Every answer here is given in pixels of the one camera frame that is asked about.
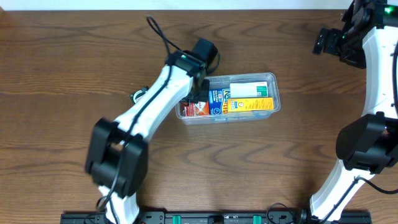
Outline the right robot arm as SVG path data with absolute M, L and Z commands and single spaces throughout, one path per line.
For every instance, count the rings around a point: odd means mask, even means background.
M 310 210 L 297 223 L 371 223 L 368 212 L 346 212 L 363 184 L 386 195 L 371 182 L 397 164 L 397 1 L 355 0 L 341 17 L 344 27 L 322 28 L 313 53 L 335 55 L 341 62 L 366 70 L 366 99 L 361 117 L 336 139 L 337 161 Z

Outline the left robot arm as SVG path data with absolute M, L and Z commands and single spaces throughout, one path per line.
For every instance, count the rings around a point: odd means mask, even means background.
M 134 223 L 136 192 L 148 170 L 149 142 L 170 110 L 182 100 L 208 97 L 209 66 L 220 58 L 214 43 L 199 39 L 193 50 L 176 50 L 160 75 L 132 108 L 114 121 L 101 118 L 93 127 L 85 171 L 98 185 L 98 210 L 110 223 Z

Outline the white Panadol box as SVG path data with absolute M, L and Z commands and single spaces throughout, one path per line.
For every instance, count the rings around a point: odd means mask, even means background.
M 232 98 L 268 97 L 267 82 L 231 83 L 229 85 Z

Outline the green round-logo box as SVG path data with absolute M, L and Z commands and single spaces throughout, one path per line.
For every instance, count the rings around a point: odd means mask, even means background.
M 135 91 L 134 93 L 131 93 L 129 95 L 131 101 L 136 104 L 144 95 L 145 93 L 149 90 L 148 86 L 145 86 L 141 88 L 140 90 Z

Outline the red medicine box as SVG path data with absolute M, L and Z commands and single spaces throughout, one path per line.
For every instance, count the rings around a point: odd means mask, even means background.
M 198 103 L 183 103 L 182 114 L 184 116 L 206 116 L 210 114 L 209 103 L 199 101 Z

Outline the blue Kool Fever box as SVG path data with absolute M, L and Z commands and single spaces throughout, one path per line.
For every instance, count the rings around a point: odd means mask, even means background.
M 226 114 L 228 112 L 229 88 L 210 90 L 208 94 L 209 113 L 211 115 Z

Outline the yellow medicine box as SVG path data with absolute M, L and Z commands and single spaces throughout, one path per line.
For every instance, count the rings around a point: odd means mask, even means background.
M 273 98 L 230 98 L 228 112 L 267 111 L 274 109 Z

